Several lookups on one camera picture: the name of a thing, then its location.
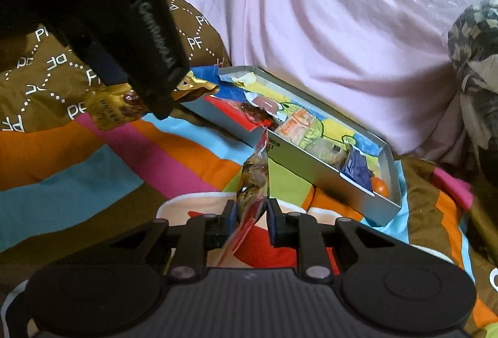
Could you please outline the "clear red nut packet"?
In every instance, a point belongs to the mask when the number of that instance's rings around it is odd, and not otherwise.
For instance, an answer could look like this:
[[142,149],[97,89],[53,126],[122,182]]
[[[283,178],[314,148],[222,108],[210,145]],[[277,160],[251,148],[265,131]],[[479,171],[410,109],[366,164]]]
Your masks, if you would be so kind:
[[269,199],[268,143],[268,130],[264,129],[253,154],[242,166],[235,200],[237,227],[224,243],[216,261],[217,267],[223,266],[235,254],[266,212]]

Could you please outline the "blue snack packet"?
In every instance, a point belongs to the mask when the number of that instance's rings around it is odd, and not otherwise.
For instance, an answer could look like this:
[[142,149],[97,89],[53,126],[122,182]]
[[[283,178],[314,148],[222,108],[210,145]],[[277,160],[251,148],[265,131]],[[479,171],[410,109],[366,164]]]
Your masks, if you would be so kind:
[[355,183],[360,188],[373,192],[371,174],[367,166],[365,155],[356,147],[349,145],[346,159],[340,174]]

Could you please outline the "orange round snack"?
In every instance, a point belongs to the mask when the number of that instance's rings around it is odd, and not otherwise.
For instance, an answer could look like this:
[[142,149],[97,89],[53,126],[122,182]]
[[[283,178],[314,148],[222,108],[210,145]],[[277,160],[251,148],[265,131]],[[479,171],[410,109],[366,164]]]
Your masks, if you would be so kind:
[[371,187],[372,190],[378,195],[383,196],[385,198],[389,197],[388,185],[383,179],[377,176],[371,177]]

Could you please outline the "orange clear snack packet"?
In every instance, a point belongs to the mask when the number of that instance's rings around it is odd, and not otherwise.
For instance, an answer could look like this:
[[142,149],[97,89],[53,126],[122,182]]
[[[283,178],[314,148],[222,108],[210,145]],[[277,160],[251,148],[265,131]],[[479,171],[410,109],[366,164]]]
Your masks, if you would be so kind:
[[310,130],[314,119],[315,116],[308,110],[298,108],[276,129],[276,133],[288,142],[298,146]]

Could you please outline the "gold foil snack packet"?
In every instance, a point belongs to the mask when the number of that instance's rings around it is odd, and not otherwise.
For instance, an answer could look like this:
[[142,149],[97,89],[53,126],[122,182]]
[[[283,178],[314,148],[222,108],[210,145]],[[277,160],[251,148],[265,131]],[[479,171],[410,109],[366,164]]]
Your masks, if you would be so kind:
[[[166,113],[171,114],[174,103],[191,102],[218,91],[219,85],[197,78],[193,71],[189,71],[166,98]],[[114,130],[151,112],[127,82],[110,86],[101,84],[90,90],[85,96],[84,107],[94,125],[101,131]]]

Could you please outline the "red snack packet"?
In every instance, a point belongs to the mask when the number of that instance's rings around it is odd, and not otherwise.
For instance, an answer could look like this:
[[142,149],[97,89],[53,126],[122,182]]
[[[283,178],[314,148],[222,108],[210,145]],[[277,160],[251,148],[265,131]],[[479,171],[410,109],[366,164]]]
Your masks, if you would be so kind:
[[241,103],[240,108],[242,113],[248,118],[248,120],[250,120],[251,123],[260,127],[266,127],[272,131],[277,129],[279,123],[274,119],[274,117],[271,116],[271,114],[268,114],[267,111],[257,106],[253,106],[248,102]]

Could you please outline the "white blue sausage packet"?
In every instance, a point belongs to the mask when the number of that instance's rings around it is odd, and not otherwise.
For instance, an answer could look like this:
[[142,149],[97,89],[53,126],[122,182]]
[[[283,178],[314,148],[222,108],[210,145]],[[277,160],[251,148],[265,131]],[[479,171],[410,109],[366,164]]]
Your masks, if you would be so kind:
[[253,106],[265,111],[267,114],[271,115],[271,117],[274,117],[275,120],[285,121],[288,117],[288,114],[284,110],[284,106],[282,104],[265,96],[258,95],[254,97],[250,103]]

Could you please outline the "yellow snack bar packet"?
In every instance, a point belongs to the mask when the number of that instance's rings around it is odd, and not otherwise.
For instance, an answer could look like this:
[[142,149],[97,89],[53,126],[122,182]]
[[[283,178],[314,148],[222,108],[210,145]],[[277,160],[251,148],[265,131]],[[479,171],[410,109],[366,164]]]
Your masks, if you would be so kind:
[[314,139],[305,146],[305,151],[335,169],[342,169],[348,157],[344,148],[325,138]]

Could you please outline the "grey painted tray box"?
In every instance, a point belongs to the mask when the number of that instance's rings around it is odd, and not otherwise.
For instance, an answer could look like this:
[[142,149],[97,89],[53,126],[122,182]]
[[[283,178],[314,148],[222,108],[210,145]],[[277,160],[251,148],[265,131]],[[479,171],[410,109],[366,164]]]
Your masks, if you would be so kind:
[[391,148],[365,127],[262,68],[192,71],[218,93],[186,108],[251,147],[267,136],[272,161],[374,224],[384,226],[400,211]]

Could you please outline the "colourful striped bedspread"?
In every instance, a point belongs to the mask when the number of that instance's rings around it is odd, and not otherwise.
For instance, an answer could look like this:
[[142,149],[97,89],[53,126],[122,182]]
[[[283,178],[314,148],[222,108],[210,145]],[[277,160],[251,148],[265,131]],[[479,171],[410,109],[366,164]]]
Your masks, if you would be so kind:
[[[47,131],[1,133],[1,299],[40,267],[164,215],[217,212],[236,191],[248,145],[189,121],[145,118],[98,131],[86,115]],[[402,192],[386,234],[453,262],[473,279],[466,331],[497,334],[497,264],[473,235],[477,198],[426,161],[396,161]]]

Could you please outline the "pink draped sheet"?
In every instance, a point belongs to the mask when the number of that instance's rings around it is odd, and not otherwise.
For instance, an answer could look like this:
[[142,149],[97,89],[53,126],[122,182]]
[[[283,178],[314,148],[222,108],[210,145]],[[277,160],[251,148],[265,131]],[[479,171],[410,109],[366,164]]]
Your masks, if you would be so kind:
[[398,154],[457,157],[464,139],[443,35],[480,0],[186,0],[231,61],[260,66]]

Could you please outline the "plastic bag of clothes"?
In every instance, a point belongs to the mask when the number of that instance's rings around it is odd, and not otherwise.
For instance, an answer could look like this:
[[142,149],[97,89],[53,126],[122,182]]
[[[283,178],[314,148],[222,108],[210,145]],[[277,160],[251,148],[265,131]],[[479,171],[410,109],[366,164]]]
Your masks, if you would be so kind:
[[467,7],[447,32],[467,134],[479,168],[497,182],[497,0]]

